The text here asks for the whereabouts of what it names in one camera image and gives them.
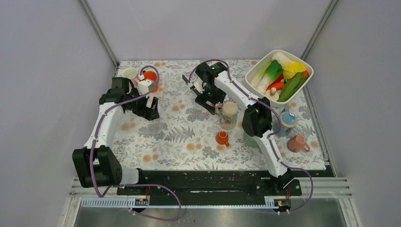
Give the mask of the orange enamel mug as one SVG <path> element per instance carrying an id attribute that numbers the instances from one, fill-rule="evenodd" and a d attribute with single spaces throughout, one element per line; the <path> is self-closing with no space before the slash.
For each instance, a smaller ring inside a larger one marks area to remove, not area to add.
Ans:
<path id="1" fill-rule="evenodd" d="M 156 92 L 158 89 L 158 85 L 156 85 L 156 81 L 158 79 L 157 74 L 153 71 L 143 71 L 142 75 L 144 75 L 146 79 L 151 79 L 155 82 L 155 89 L 152 92 Z"/>

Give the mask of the small orange cup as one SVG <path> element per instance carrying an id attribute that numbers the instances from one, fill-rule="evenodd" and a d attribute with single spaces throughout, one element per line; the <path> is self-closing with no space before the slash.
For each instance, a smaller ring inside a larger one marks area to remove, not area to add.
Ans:
<path id="1" fill-rule="evenodd" d="M 219 131 L 215 136 L 215 140 L 217 144 L 225 145 L 227 147 L 230 146 L 228 141 L 228 133 L 226 131 Z"/>

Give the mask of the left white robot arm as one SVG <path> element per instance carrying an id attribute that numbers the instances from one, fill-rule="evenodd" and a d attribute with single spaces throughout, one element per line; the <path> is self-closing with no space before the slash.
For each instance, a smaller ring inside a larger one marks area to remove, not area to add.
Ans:
<path id="1" fill-rule="evenodd" d="M 89 139 L 83 148 L 72 153 L 82 187 L 128 185 L 135 194 L 146 190 L 147 182 L 140 177 L 140 170 L 122 167 L 112 146 L 117 124 L 126 112 L 148 121 L 159 118 L 158 98 L 153 97 L 151 105 L 147 106 L 146 94 L 154 88 L 155 82 L 150 79 L 141 80 L 137 85 L 123 77 L 112 79 L 111 87 L 99 99 L 99 115 Z"/>

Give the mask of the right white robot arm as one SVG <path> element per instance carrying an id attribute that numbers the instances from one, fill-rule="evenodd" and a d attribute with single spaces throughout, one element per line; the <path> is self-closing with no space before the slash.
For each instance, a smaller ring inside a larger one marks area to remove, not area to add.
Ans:
<path id="1" fill-rule="evenodd" d="M 282 161 L 278 146 L 274 140 L 272 114 L 268 98 L 259 98 L 247 90 L 239 81 L 230 75 L 228 64 L 222 60 L 214 60 L 208 65 L 204 61 L 197 65 L 186 80 L 197 97 L 195 102 L 215 114 L 214 105 L 222 103 L 229 96 L 244 111 L 242 128 L 258 144 L 268 165 L 272 179 L 271 188 L 274 193 L 283 195 L 290 189 L 294 180 L 291 170 Z"/>

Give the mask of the green ceramic mug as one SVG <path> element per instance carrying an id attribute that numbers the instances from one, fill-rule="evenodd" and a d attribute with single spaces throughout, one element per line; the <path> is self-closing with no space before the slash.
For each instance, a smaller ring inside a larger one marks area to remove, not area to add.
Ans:
<path id="1" fill-rule="evenodd" d="M 243 132 L 244 143 L 250 148 L 259 148 L 258 143 L 256 140 L 249 136 L 245 131 Z"/>

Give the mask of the floral beige mug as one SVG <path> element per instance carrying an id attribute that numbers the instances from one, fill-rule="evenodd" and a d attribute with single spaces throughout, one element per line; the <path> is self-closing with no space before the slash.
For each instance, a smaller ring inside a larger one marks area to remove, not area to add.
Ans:
<path id="1" fill-rule="evenodd" d="M 218 123 L 222 129 L 230 131 L 236 127 L 239 113 L 237 103 L 230 101 L 217 105 L 215 106 L 215 111 L 218 114 Z"/>

